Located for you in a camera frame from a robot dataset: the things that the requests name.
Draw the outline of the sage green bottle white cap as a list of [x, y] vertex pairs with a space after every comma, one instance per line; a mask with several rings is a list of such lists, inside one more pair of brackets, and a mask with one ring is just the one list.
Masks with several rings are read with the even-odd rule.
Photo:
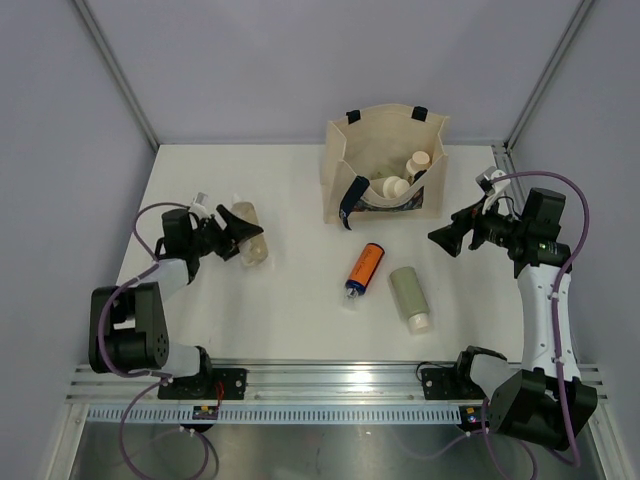
[[426, 333], [430, 326], [430, 307], [413, 267], [402, 267], [389, 275], [399, 315], [413, 335]]

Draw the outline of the cream bottle with round cap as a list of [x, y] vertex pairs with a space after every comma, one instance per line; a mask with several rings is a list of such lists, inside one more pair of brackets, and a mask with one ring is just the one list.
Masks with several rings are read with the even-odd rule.
[[383, 179], [382, 196], [386, 199], [395, 199], [404, 195], [410, 188], [410, 183], [399, 176], [389, 176]]

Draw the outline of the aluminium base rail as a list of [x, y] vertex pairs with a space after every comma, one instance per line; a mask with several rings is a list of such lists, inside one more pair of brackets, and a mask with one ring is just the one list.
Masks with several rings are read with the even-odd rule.
[[[234, 385], [224, 388], [222, 405], [417, 405], [426, 404], [417, 363], [284, 360], [216, 360], [217, 368], [246, 371], [244, 397], [233, 400]], [[66, 404], [129, 403], [154, 384], [152, 376], [122, 378], [96, 374], [79, 365], [70, 377]]]

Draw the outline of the small sage green bottle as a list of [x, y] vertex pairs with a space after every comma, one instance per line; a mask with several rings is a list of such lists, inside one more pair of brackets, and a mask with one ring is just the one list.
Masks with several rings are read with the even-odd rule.
[[370, 179], [377, 180], [377, 179], [387, 178], [395, 175], [396, 175], [396, 172], [392, 167], [388, 165], [379, 165], [370, 175]]

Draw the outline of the right aluminium frame post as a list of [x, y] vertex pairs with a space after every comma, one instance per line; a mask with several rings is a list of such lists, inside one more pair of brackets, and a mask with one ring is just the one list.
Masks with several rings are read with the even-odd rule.
[[515, 151], [519, 140], [544, 100], [547, 90], [568, 58], [573, 45], [598, 4], [599, 1], [596, 0], [580, 0], [577, 3], [514, 125], [503, 142], [504, 150], [507, 153], [512, 154]]

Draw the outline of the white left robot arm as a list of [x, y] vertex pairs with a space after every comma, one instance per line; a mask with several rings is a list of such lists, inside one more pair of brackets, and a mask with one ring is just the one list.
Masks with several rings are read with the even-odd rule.
[[228, 261], [262, 228], [219, 205], [162, 203], [162, 235], [143, 248], [151, 265], [119, 286], [91, 294], [89, 363], [98, 374], [160, 380], [162, 399], [222, 399], [224, 380], [206, 349], [169, 338], [164, 304], [191, 285], [203, 258]]

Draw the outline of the white cream bottle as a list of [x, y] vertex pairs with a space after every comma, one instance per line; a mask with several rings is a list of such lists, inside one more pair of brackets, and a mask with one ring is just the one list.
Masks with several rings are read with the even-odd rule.
[[416, 151], [407, 160], [405, 169], [408, 176], [415, 176], [421, 171], [425, 171], [431, 165], [431, 157], [425, 151]]

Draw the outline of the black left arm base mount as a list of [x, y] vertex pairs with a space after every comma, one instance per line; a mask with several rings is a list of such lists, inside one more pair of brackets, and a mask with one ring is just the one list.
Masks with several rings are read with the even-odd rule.
[[244, 368], [213, 368], [191, 377], [179, 377], [158, 389], [161, 400], [243, 400], [248, 371]]

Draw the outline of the orange blue spray bottle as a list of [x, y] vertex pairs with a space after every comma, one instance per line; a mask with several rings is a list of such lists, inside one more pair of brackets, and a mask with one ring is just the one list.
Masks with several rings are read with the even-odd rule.
[[381, 245], [367, 243], [364, 246], [344, 283], [343, 306], [347, 310], [354, 310], [357, 299], [366, 294], [384, 256], [385, 250]]

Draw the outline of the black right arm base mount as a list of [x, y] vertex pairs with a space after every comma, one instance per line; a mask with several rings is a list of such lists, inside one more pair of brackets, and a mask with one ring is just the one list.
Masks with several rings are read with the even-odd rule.
[[415, 373], [426, 400], [477, 400], [482, 394], [455, 365], [421, 362]]

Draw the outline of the beige canvas tote bag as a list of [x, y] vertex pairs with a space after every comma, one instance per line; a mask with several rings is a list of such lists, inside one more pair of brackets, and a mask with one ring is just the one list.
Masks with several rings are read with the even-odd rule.
[[437, 219], [444, 200], [449, 118], [423, 106], [351, 110], [327, 123], [320, 185], [325, 223]]

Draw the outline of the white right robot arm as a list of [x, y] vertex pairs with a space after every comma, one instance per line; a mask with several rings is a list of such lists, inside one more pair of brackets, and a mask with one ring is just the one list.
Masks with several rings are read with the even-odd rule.
[[489, 242], [506, 250], [523, 309], [523, 354], [518, 369], [496, 351], [469, 346], [447, 368], [454, 388], [488, 400], [495, 432], [565, 451], [594, 413], [598, 394], [585, 385], [571, 345], [568, 290], [571, 248], [559, 242], [564, 195], [533, 188], [518, 216], [502, 214], [493, 191], [451, 217], [429, 240], [456, 257], [465, 235], [470, 249]]

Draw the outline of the aluminium frame post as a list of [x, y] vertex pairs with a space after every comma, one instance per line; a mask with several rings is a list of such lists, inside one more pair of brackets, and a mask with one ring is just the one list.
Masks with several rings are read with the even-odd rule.
[[86, 0], [70, 0], [69, 3], [78, 15], [79, 21], [86, 30], [98, 57], [105, 66], [116, 90], [124, 101], [129, 114], [139, 129], [142, 137], [151, 150], [154, 153], [157, 153], [161, 142], [154, 130], [154, 127], [148, 119], [148, 116], [142, 108], [142, 105], [126, 76], [121, 63], [117, 59], [108, 36], [101, 26], [90, 2]]
[[568, 58], [573, 45], [598, 4], [599, 1], [596, 0], [580, 0], [577, 3], [514, 125], [503, 142], [504, 150], [507, 153], [512, 154], [515, 151], [519, 140], [544, 100], [547, 90]]

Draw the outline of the left aluminium frame post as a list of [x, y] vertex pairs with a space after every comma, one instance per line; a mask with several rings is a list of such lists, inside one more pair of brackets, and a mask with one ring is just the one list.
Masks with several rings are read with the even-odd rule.
[[126, 76], [121, 63], [117, 59], [108, 36], [101, 26], [90, 2], [86, 0], [70, 0], [69, 3], [78, 15], [79, 21], [86, 30], [98, 57], [105, 66], [116, 90], [124, 101], [129, 114], [139, 129], [142, 137], [151, 150], [154, 153], [157, 153], [161, 142], [154, 130], [154, 127], [148, 119], [148, 116], [142, 108], [142, 105]]

